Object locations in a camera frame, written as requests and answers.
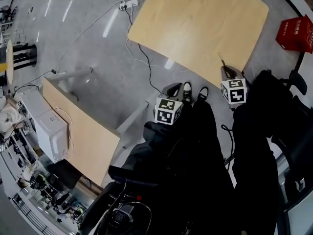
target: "power strip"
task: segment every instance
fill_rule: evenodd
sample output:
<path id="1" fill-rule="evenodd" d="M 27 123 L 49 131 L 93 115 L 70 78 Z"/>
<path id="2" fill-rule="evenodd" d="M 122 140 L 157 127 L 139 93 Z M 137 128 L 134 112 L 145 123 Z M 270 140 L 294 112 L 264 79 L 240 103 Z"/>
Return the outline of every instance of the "power strip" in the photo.
<path id="1" fill-rule="evenodd" d="M 124 10 L 126 8 L 131 7 L 131 6 L 133 6 L 133 7 L 138 6 L 138 0 L 130 0 L 127 2 L 123 2 L 120 4 L 119 9 Z"/>

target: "table top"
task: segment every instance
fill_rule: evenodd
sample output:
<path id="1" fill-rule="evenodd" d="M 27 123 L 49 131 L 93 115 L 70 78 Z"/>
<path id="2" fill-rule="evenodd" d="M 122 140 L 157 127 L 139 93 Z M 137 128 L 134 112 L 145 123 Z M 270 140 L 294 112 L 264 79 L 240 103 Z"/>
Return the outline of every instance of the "table top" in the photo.
<path id="1" fill-rule="evenodd" d="M 81 110 L 79 104 L 72 101 L 52 80 L 44 78 L 43 95 L 51 108 L 59 107 L 71 117 L 70 137 L 74 149 L 69 142 L 69 162 L 100 186 L 120 137 L 114 130 L 102 126 Z M 68 115 L 60 110 L 55 111 L 70 127 L 71 120 Z"/>
<path id="2" fill-rule="evenodd" d="M 7 63 L 7 70 L 6 70 L 6 76 L 10 84 L 13 82 L 13 45 L 11 39 L 9 40 L 7 46 L 6 46 L 6 63 Z"/>
<path id="3" fill-rule="evenodd" d="M 218 53 L 242 71 L 267 14 L 260 0 L 146 0 L 128 37 L 220 87 Z"/>

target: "sneaker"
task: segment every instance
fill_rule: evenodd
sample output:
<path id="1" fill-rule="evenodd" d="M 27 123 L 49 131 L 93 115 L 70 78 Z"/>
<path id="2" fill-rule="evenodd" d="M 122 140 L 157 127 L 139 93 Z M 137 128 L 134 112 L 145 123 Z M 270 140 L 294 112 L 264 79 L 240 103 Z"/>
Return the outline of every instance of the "sneaker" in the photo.
<path id="1" fill-rule="evenodd" d="M 197 100 L 206 101 L 208 95 L 209 95 L 209 88 L 204 86 L 204 87 L 201 88 L 201 90 L 200 90 L 200 92 L 198 94 Z"/>
<path id="2" fill-rule="evenodd" d="M 191 83 L 190 82 L 185 82 L 184 83 L 184 92 L 182 96 L 182 100 L 186 102 L 191 102 Z"/>

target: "apriltag cube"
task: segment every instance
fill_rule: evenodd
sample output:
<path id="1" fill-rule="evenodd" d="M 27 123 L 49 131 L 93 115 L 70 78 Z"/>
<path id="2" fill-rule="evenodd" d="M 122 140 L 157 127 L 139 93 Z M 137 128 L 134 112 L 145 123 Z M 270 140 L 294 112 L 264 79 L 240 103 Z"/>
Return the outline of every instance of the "apriltag cube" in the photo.
<path id="1" fill-rule="evenodd" d="M 222 81 L 222 91 L 229 104 L 246 102 L 247 88 L 244 78 Z"/>
<path id="2" fill-rule="evenodd" d="M 156 99 L 155 107 L 155 122 L 173 125 L 174 122 L 179 118 L 182 107 L 182 102 L 158 97 Z"/>

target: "red box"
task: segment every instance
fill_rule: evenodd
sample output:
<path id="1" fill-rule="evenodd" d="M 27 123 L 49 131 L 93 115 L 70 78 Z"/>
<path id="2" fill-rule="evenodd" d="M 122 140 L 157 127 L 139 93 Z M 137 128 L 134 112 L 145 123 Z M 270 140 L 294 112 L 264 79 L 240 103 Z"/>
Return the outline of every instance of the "red box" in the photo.
<path id="1" fill-rule="evenodd" d="M 276 41 L 283 49 L 313 52 L 313 23 L 307 15 L 282 21 Z"/>

